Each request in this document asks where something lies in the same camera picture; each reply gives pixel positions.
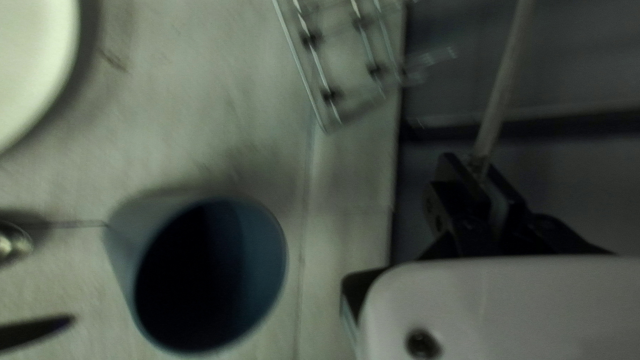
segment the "white rod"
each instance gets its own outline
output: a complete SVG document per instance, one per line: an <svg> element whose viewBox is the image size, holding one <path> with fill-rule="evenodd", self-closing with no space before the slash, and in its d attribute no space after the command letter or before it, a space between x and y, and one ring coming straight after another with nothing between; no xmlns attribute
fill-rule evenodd
<svg viewBox="0 0 640 360"><path fill-rule="evenodd" d="M482 181L490 164L495 143L500 136L504 114L509 106L513 80L520 63L522 43L533 15L535 0L518 0L511 31L500 61L500 68L493 83L489 103L484 112L480 131L474 144L469 167L478 181Z"/></svg>

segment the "blue cup holder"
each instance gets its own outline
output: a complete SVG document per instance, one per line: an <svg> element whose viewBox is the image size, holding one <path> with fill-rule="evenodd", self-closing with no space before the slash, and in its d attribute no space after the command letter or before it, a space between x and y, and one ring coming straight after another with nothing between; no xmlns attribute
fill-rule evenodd
<svg viewBox="0 0 640 360"><path fill-rule="evenodd" d="M134 220L131 211L125 213ZM122 219L116 223L122 228ZM127 246L109 243L131 237L112 230L107 248L112 259L122 259L118 249ZM141 332L172 351L209 351L237 340L267 315L282 287L284 236L275 217L256 203L192 202L143 243L142 250L124 255L137 254L131 259L137 266L116 275L125 280L123 291Z"/></svg>

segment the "dark opening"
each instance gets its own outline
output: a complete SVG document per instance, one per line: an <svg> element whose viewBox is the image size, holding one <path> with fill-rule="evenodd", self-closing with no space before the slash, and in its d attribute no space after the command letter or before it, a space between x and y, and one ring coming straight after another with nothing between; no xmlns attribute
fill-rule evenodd
<svg viewBox="0 0 640 360"><path fill-rule="evenodd" d="M259 321L283 277L284 243L270 214L226 200L203 204L177 217L149 248L136 311L163 346L210 350Z"/></svg>

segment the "white plastic surface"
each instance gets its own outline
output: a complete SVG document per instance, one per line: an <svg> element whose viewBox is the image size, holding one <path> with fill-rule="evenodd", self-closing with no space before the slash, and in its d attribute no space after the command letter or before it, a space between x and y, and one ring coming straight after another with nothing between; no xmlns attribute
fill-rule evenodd
<svg viewBox="0 0 640 360"><path fill-rule="evenodd" d="M370 289L360 317L366 360L409 360L429 331L441 360L640 359L640 260L538 256L398 266Z"/></svg>
<svg viewBox="0 0 640 360"><path fill-rule="evenodd" d="M77 0L0 0L0 151L55 100L76 55Z"/></svg>

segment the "gray wall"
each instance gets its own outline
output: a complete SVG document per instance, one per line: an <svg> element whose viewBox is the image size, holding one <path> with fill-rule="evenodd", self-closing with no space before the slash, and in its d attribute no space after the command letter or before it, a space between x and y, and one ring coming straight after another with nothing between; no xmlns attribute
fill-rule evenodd
<svg viewBox="0 0 640 360"><path fill-rule="evenodd" d="M406 119L449 126L479 118L515 0L421 0L410 9L407 54L453 46L405 95ZM640 107L640 2L538 0L512 117Z"/></svg>

